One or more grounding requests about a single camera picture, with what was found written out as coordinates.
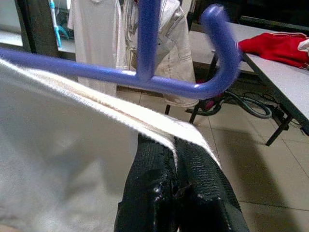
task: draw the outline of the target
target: black cable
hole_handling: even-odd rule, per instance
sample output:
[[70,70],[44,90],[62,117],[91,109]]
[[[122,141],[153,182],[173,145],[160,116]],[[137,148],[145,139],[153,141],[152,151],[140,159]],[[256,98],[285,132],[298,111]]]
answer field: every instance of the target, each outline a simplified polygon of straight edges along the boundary
[[[212,110],[208,110],[208,111],[204,112],[203,115],[211,116],[211,115],[216,114],[221,109],[221,105],[224,102],[227,102],[229,100],[234,100],[241,108],[243,108],[249,114],[256,116],[258,118],[268,119],[268,118],[272,117],[272,111],[262,102],[255,100],[253,98],[240,97],[240,96],[238,96],[237,94],[235,94],[231,91],[225,91],[223,97],[212,107]],[[257,112],[256,110],[254,110],[253,108],[251,108],[247,104],[248,102],[257,105],[265,113],[261,114],[261,113]]]

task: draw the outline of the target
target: white fabric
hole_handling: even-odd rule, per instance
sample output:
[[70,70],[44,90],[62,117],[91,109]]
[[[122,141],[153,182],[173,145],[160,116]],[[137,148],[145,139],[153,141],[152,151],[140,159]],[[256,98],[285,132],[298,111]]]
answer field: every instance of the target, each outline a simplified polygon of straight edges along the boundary
[[0,59],[0,224],[23,232],[112,232],[138,132],[203,147],[188,123]]
[[[127,69],[119,0],[72,0],[68,28],[74,29],[76,61]],[[116,95],[116,84],[79,77],[90,88]]]
[[303,51],[303,52],[307,52],[308,56],[309,56],[309,39],[306,39],[306,40],[300,42],[299,45],[298,45],[298,50]]
[[[138,6],[134,0],[124,2],[126,43],[131,51],[137,51]],[[188,24],[179,0],[161,0],[159,32],[157,40],[156,75],[195,83],[189,42]],[[189,107],[198,100],[164,94],[168,104]]]

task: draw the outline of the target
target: blue metal hanger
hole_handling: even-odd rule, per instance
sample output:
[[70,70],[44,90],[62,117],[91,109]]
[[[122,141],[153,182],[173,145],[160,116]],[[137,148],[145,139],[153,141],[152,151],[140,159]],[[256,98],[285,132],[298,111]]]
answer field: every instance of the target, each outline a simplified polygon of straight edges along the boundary
[[83,76],[192,99],[207,99],[225,91],[237,78],[240,54],[226,23],[227,17],[224,9],[218,5],[208,7],[201,16],[203,27],[220,59],[220,69],[217,74],[203,84],[154,76],[160,2],[160,0],[139,1],[137,72],[121,71],[4,48],[0,48],[0,57],[11,63],[53,73]]

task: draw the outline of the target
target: red cloth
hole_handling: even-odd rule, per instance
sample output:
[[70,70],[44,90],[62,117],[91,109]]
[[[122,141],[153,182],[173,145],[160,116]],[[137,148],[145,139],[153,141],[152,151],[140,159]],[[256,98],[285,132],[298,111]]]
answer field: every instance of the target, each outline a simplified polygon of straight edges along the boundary
[[309,56],[297,49],[299,43],[306,39],[308,37],[303,33],[263,33],[240,41],[238,45],[245,53],[307,69]]

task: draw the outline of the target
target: tiled floor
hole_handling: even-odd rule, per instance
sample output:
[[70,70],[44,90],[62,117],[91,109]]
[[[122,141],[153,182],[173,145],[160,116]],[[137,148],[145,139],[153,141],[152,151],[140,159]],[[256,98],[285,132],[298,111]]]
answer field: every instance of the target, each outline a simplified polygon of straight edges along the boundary
[[[165,111],[163,98],[118,93],[157,112]],[[177,107],[171,107],[169,115],[183,121],[190,118]],[[224,104],[216,115],[197,116],[194,124],[219,155],[251,232],[309,231],[309,137],[291,125],[268,147],[265,142],[275,131],[275,122],[231,104]]]

